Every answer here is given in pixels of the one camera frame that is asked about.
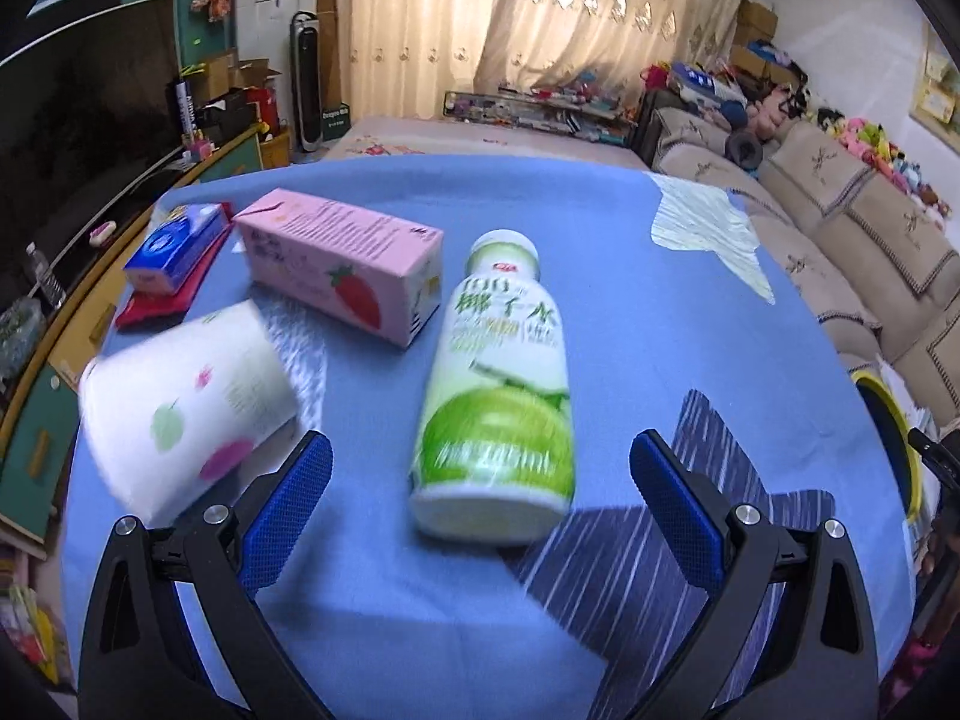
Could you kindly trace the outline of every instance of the blue gripper pad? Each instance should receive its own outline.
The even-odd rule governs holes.
[[[717,594],[725,576],[724,539],[683,480],[688,471],[641,433],[630,448],[630,473],[688,584]]]
[[[304,447],[253,520],[243,539],[238,575],[251,598],[261,587],[277,581],[332,471],[333,449],[329,440],[318,434]]]

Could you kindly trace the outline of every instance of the plastic bottle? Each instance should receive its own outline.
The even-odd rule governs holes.
[[[47,298],[54,309],[59,309],[66,300],[66,292],[59,281],[56,280],[47,258],[43,256],[43,253],[37,249],[37,245],[33,242],[27,245],[27,256],[30,257],[30,267],[34,271],[34,276],[37,276],[37,284],[40,285],[44,297]]]
[[[573,429],[563,325],[529,239],[474,242],[446,308],[416,432],[410,506],[442,538],[524,544],[569,511]]]

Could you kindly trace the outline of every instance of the green cabinet door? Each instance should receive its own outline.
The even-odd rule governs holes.
[[[208,181],[216,181],[218,178],[229,178],[232,175],[243,175],[246,172],[260,170],[263,170],[260,162],[260,146],[256,141],[256,135],[251,135],[204,170],[197,181],[205,184]]]
[[[41,541],[56,480],[80,424],[77,396],[44,365],[27,395],[0,466],[0,515]]]

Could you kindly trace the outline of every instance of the blue tissue package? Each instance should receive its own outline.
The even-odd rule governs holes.
[[[227,224],[220,205],[176,207],[133,252],[123,268],[127,281],[141,293],[174,295]]]

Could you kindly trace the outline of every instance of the green box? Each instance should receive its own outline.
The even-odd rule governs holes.
[[[350,106],[343,103],[336,108],[323,111],[322,130],[325,141],[342,138],[350,129]]]

